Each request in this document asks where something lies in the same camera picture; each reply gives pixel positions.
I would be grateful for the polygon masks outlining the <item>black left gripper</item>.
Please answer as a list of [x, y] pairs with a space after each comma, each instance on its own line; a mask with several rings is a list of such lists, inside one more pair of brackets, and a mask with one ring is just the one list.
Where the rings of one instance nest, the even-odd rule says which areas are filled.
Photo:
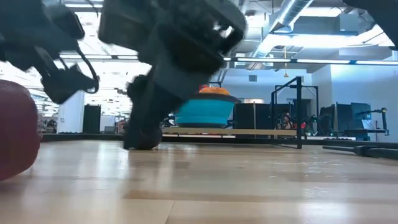
[[[162, 139], [160, 122], [177, 111], [209, 82], [223, 56], [243, 39], [246, 19], [231, 1], [104, 1], [98, 38], [138, 53], [140, 62], [155, 65], [146, 106], [146, 146]], [[198, 71], [181, 66], [200, 63]]]

